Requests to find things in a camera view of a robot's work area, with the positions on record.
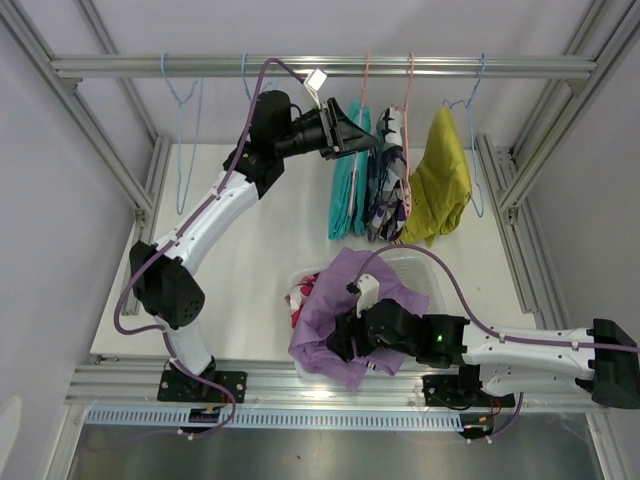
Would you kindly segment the teal trousers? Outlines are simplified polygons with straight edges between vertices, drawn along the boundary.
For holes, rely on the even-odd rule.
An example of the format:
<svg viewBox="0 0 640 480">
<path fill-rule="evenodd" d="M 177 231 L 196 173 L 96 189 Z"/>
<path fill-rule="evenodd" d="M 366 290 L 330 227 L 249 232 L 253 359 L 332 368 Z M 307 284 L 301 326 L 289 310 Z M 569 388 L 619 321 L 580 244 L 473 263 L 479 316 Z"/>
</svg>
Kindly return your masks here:
<svg viewBox="0 0 640 480">
<path fill-rule="evenodd" d="M 329 240 L 366 232 L 369 155 L 366 150 L 336 160 L 328 211 Z"/>
</svg>

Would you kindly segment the pink camouflage trousers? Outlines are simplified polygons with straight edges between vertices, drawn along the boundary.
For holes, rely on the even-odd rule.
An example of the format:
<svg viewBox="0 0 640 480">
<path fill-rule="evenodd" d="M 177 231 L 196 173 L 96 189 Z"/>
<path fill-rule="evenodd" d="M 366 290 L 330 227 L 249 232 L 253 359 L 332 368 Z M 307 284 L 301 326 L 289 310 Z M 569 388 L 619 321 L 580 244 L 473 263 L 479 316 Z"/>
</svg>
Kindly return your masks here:
<svg viewBox="0 0 640 480">
<path fill-rule="evenodd" d="M 316 272 L 302 277 L 284 297 L 289 311 L 292 329 L 296 327 L 301 311 L 306 300 L 310 296 L 319 275 L 320 273 Z"/>
</svg>

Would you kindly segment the grey purple camouflage trousers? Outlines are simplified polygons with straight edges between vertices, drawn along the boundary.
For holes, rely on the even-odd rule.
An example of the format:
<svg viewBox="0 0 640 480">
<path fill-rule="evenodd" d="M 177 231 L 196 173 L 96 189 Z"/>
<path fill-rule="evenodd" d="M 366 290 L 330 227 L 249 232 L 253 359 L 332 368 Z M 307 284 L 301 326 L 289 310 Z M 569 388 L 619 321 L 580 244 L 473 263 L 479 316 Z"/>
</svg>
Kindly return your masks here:
<svg viewBox="0 0 640 480">
<path fill-rule="evenodd" d="M 410 213 L 411 189 L 404 149 L 404 112 L 383 111 L 376 123 L 378 147 L 369 164 L 367 239 L 395 242 Z"/>
</svg>

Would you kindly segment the pink hanger of camouflage trousers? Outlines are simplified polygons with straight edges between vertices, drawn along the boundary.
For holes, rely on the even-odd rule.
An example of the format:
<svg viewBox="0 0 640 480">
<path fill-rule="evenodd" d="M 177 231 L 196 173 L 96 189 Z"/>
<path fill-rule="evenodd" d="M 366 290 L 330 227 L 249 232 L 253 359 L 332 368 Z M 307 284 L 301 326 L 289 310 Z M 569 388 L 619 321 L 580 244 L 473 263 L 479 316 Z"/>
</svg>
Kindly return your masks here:
<svg viewBox="0 0 640 480">
<path fill-rule="evenodd" d="M 392 172 L 392 178 L 395 181 L 394 186 L 399 189 L 399 200 L 398 206 L 402 207 L 402 214 L 397 214 L 399 222 L 404 225 L 408 220 L 411 209 L 412 209 L 412 192 L 410 185 L 410 173 L 411 173 L 411 162 L 410 162 L 410 150 L 409 150 L 409 99 L 412 89 L 413 75 L 414 75 L 414 67 L 415 67 L 415 58 L 414 54 L 410 53 L 409 56 L 409 69 L 408 69 L 408 84 L 404 96 L 404 104 L 402 106 L 403 113 L 403 128 L 401 129 L 401 133 L 403 135 L 403 153 L 404 153 L 404 176 L 401 177 L 399 173 Z"/>
</svg>

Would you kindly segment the blue hanger of purple trousers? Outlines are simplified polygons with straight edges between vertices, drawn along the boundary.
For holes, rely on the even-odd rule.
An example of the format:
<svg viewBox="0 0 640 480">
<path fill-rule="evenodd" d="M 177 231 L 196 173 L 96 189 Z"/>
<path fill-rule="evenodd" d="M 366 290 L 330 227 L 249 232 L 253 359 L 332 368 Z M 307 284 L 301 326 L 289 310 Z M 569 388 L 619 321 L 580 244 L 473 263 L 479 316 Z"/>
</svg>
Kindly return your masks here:
<svg viewBox="0 0 640 480">
<path fill-rule="evenodd" d="M 251 88 L 247 77 L 247 65 L 248 65 L 249 53 L 244 52 L 241 59 L 241 79 L 243 82 L 244 92 L 249 102 L 254 99 L 254 88 Z M 278 80 L 270 80 L 261 85 L 260 92 L 263 93 L 268 90 L 276 89 L 278 86 Z"/>
</svg>

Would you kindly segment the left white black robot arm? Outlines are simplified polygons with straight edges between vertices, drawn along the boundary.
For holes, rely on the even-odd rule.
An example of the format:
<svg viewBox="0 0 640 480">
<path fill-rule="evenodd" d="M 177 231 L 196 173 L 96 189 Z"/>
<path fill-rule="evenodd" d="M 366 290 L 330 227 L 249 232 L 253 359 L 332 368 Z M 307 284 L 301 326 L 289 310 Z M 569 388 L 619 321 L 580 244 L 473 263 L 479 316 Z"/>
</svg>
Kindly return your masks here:
<svg viewBox="0 0 640 480">
<path fill-rule="evenodd" d="M 377 139 L 356 124 L 336 99 L 294 117 L 279 90 L 255 97 L 248 122 L 214 186 L 170 233 L 129 253 L 131 287 L 161 331 L 180 388 L 203 401 L 215 389 L 215 359 L 202 338 L 198 317 L 205 293 L 194 276 L 211 248 L 247 209 L 264 197 L 289 157 L 317 152 L 335 160 L 374 148 Z"/>
</svg>

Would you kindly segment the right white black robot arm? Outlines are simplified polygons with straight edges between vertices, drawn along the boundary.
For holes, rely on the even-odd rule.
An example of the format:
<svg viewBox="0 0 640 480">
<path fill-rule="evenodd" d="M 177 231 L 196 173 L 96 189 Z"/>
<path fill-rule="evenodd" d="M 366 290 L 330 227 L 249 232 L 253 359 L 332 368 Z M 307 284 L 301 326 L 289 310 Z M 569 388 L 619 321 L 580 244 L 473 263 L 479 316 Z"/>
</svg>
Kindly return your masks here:
<svg viewBox="0 0 640 480">
<path fill-rule="evenodd" d="M 580 390 L 600 406 L 639 406 L 639 346 L 608 319 L 573 330 L 501 329 L 463 316 L 413 314 L 384 299 L 337 315 L 327 347 L 345 362 L 399 352 L 432 368 L 456 367 L 446 387 L 425 388 L 427 401 L 441 405 Z"/>
</svg>

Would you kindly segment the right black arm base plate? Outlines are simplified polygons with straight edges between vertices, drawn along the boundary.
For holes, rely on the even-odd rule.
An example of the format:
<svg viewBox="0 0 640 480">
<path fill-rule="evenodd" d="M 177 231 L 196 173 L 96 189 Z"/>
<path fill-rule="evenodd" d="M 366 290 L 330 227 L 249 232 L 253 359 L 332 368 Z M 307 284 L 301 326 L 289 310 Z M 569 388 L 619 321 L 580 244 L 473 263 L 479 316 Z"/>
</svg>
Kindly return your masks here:
<svg viewBox="0 0 640 480">
<path fill-rule="evenodd" d="M 426 406 L 457 412 L 461 421 L 459 435 L 467 443 L 481 439 L 489 442 L 491 436 L 501 430 L 498 417 L 504 410 L 517 406 L 513 394 L 496 395 L 483 388 L 484 383 L 470 371 L 422 377 Z"/>
</svg>

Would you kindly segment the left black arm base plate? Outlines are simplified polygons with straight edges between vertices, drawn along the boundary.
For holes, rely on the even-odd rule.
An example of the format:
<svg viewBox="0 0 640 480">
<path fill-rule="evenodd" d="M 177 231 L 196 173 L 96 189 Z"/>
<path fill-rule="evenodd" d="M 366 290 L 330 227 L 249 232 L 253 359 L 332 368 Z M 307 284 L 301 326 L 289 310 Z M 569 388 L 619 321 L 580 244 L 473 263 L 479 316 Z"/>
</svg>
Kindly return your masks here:
<svg viewBox="0 0 640 480">
<path fill-rule="evenodd" d="M 245 400 L 247 373 L 243 371 L 204 372 L 207 383 L 195 380 L 173 368 L 160 378 L 156 399 L 161 403 L 189 404 L 181 422 L 189 433 L 200 433 L 225 425 Z"/>
</svg>

